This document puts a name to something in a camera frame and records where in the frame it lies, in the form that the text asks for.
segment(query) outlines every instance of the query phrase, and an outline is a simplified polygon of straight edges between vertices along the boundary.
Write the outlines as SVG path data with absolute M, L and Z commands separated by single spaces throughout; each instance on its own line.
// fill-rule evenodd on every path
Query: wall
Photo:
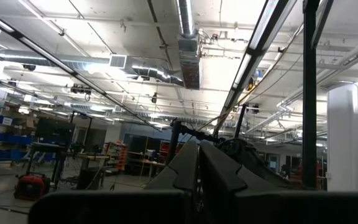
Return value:
M 123 123 L 121 126 L 121 133 L 119 135 L 119 139 L 122 141 L 125 139 L 126 134 L 133 134 L 138 136 L 147 136 L 157 139 L 163 140 L 171 140 L 171 129 L 163 129 L 162 132 L 158 132 L 156 129 L 146 126 L 146 125 L 139 125 L 139 124 L 131 124 L 131 123 Z M 179 141 L 187 141 L 190 138 L 188 134 L 185 138 L 183 135 L 179 135 Z
M 117 140 L 123 141 L 123 138 L 120 138 L 121 133 L 120 122 L 115 122 L 114 125 L 109 125 L 106 130 L 106 136 L 104 137 L 104 142 L 116 142 Z

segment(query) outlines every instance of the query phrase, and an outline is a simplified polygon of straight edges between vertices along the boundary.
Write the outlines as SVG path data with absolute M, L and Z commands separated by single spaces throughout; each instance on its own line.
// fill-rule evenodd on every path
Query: air vent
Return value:
M 109 65 L 114 68 L 125 68 L 127 62 L 126 55 L 112 55 L 110 57 Z

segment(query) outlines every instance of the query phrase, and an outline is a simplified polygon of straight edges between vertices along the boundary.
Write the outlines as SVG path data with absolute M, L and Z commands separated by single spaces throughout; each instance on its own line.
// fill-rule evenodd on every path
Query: warehouse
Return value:
M 156 189 L 178 223 L 358 192 L 358 1 L 0 0 L 0 223 Z

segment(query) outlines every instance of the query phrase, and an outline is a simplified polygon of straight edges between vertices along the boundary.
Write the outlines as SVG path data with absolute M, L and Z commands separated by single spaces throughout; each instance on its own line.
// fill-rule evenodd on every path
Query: concrete floor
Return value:
M 76 175 L 79 170 L 79 166 L 77 165 L 78 163 L 72 161 L 68 166 L 66 166 L 63 177 Z M 51 164 L 44 164 L 41 167 L 36 167 L 34 170 L 34 172 L 41 172 L 49 177 L 52 176 L 52 171 L 53 165 Z M 21 175 L 24 174 L 24 172 L 25 169 L 21 166 L 9 168 L 0 167 L 0 224 L 27 223 L 26 214 L 6 210 L 9 208 L 18 212 L 28 212 L 33 204 L 33 202 L 30 201 L 15 199 L 13 196 L 14 186 L 17 182 L 17 177 L 15 177 L 15 175 Z M 123 174 L 105 177 L 104 186 L 100 190 L 108 191 L 114 181 L 116 181 L 114 189 L 115 192 L 134 191 L 141 190 L 142 187 L 140 185 L 146 183 L 148 181 L 148 177 L 142 177 L 141 180 L 139 179 L 139 176 Z M 71 190 L 71 188 L 72 186 L 70 186 L 70 184 L 60 184 L 57 191 Z

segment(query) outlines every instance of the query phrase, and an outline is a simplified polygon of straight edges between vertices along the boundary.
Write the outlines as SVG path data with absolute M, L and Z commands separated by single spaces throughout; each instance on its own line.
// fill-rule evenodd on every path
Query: portable generator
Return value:
M 19 177 L 15 186 L 15 198 L 23 200 L 38 200 L 48 193 L 50 179 L 45 174 L 30 172 Z

